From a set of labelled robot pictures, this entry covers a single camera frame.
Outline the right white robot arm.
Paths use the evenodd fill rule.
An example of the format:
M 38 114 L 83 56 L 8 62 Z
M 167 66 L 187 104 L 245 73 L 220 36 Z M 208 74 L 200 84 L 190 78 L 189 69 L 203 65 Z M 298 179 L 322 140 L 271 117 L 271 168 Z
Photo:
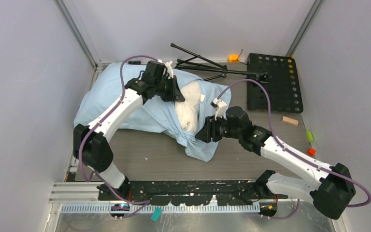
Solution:
M 332 166 L 299 152 L 272 136 L 269 130 L 254 125 L 239 106 L 229 108 L 225 117 L 206 117 L 195 137 L 205 143 L 236 139 L 245 150 L 273 160 L 298 176 L 292 178 L 266 170 L 256 180 L 257 194 L 262 198 L 273 194 L 295 197 L 312 203 L 324 216 L 339 219 L 356 194 L 345 165 Z

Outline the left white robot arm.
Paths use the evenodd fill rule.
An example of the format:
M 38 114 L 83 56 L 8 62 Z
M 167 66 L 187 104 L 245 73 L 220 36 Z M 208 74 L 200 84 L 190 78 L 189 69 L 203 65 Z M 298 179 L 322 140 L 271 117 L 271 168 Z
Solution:
M 117 200 L 128 196 L 128 179 L 114 164 L 109 142 L 122 123 L 153 97 L 159 96 L 164 102 L 185 100 L 172 66 L 172 61 L 149 61 L 138 78 L 123 84 L 121 95 L 110 107 L 87 125 L 74 128 L 75 158 L 111 186 L 110 193 Z

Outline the white pillow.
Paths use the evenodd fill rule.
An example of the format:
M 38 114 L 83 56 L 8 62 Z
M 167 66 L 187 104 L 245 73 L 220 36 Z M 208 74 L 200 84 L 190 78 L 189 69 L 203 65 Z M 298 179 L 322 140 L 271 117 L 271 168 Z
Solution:
M 199 81 L 191 81 L 180 89 L 184 101 L 175 102 L 175 111 L 182 130 L 196 132 L 200 113 L 200 103 L 205 95 L 201 91 Z

